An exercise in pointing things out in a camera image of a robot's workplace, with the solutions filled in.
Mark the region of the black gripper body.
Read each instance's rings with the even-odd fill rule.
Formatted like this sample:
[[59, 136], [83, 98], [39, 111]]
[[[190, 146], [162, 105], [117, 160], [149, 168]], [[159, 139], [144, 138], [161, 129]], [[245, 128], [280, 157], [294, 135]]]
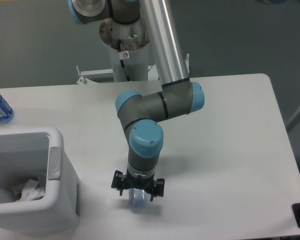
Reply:
[[154, 174], [148, 178], [134, 177], [129, 172], [126, 173], [126, 178], [123, 180], [123, 189], [140, 189], [145, 190], [148, 194], [154, 193]]

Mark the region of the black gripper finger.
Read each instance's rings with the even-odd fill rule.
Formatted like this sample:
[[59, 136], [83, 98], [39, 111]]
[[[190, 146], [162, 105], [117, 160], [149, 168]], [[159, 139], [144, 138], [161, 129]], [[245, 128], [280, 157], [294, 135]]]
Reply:
[[163, 197], [164, 190], [165, 190], [164, 178], [158, 178], [157, 180], [153, 180], [149, 189], [150, 201], [152, 202], [156, 197]]
[[121, 171], [116, 170], [113, 175], [111, 188], [119, 191], [119, 195], [123, 195], [123, 191], [126, 189], [127, 176]]

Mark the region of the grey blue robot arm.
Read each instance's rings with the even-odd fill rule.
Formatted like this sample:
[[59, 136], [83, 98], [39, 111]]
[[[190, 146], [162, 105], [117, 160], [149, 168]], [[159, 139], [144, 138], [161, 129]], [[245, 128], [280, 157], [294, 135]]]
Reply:
[[99, 35], [110, 49], [117, 82], [148, 78], [142, 51], [152, 46], [161, 91], [142, 95], [121, 93], [115, 101], [128, 144], [126, 173], [116, 171], [111, 187], [123, 192], [138, 189], [152, 198], [164, 195], [165, 180], [155, 178], [164, 144], [161, 121], [188, 115], [203, 108], [202, 87], [189, 78], [182, 57], [171, 6], [167, 0], [70, 0], [73, 19], [79, 24], [99, 21]]

